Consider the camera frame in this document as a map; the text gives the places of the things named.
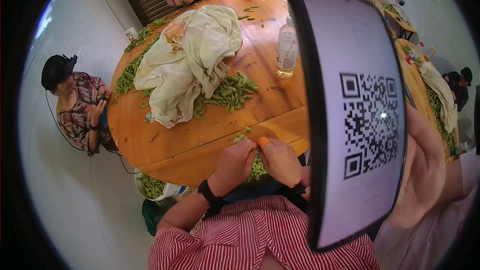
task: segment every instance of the phone screen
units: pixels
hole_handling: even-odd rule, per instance
[[[326,109],[326,169],[313,169],[326,171],[323,211],[314,223],[322,249],[393,208],[404,164],[405,99],[396,52],[373,6],[362,0],[303,1],[321,68],[309,71],[321,71]],[[298,15],[295,21],[301,25]],[[305,46],[300,43],[302,58]],[[313,198],[312,209],[315,200],[322,199]]]

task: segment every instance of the smartphone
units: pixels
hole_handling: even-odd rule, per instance
[[[309,106],[310,247],[325,252],[379,226],[403,175],[403,76],[380,12],[363,0],[288,0]]]

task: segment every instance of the plastic bottle cap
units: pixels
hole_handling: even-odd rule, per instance
[[[270,143],[270,140],[267,139],[267,137],[265,136],[261,136],[260,138],[258,138],[257,140],[257,145],[260,146],[260,148],[264,148],[265,144],[267,143]]]
[[[293,25],[293,19],[292,19],[292,17],[291,17],[290,15],[286,16],[286,24],[287,24],[288,26],[294,26],[294,25]]]

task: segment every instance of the qr code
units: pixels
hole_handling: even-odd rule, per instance
[[[395,80],[340,73],[345,112],[344,180],[385,165],[397,157],[399,102]]]

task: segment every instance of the white bucket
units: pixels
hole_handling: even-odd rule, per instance
[[[135,172],[138,172],[133,175],[133,179],[135,181],[135,185],[137,186],[137,190],[143,196],[143,198],[148,199],[149,201],[161,201],[167,197],[182,194],[187,190],[187,187],[184,185],[165,183],[165,187],[163,188],[163,192],[162,192],[163,194],[155,199],[152,199],[148,197],[147,194],[145,193],[144,184],[137,179],[142,177],[142,172],[136,168],[135,168]]]

